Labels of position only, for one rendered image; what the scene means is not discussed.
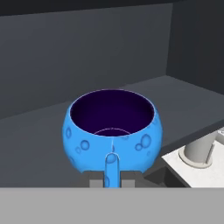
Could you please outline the blue bubbled mug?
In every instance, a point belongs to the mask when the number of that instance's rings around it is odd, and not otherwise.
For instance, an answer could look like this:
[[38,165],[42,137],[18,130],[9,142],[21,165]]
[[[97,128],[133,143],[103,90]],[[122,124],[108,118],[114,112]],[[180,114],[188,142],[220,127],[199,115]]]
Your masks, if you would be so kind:
[[79,172],[102,172],[106,188],[121,186],[122,172],[146,172],[162,147],[158,110],[146,97],[122,89],[93,91],[67,109],[65,153]]

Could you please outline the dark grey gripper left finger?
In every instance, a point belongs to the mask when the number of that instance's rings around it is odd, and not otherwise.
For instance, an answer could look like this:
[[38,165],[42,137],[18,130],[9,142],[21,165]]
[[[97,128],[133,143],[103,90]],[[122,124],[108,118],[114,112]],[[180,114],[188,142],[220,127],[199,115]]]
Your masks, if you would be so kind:
[[84,171],[85,187],[89,188],[103,188],[104,187],[104,173],[102,171]]

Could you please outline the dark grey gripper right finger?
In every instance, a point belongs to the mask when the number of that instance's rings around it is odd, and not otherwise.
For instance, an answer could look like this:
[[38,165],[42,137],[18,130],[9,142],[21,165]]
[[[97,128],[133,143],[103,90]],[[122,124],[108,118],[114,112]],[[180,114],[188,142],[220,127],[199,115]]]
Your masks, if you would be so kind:
[[159,185],[146,180],[140,171],[122,171],[120,173],[121,188],[156,188]]

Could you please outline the dark grey open cabinet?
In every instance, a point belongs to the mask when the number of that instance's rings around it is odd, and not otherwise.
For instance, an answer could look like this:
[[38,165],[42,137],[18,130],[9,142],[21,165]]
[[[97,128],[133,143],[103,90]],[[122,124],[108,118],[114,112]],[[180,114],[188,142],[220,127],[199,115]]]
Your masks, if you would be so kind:
[[68,103],[125,87],[156,103],[165,142],[214,128],[218,94],[166,76],[172,5],[0,18],[0,187],[73,186],[62,150]]

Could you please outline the grey sink tap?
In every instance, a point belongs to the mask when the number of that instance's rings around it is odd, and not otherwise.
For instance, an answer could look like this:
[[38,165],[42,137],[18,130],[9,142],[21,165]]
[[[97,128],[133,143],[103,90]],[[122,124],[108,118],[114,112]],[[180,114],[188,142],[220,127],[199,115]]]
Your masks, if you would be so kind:
[[211,132],[181,148],[180,159],[195,169],[206,169],[224,162],[224,128]]

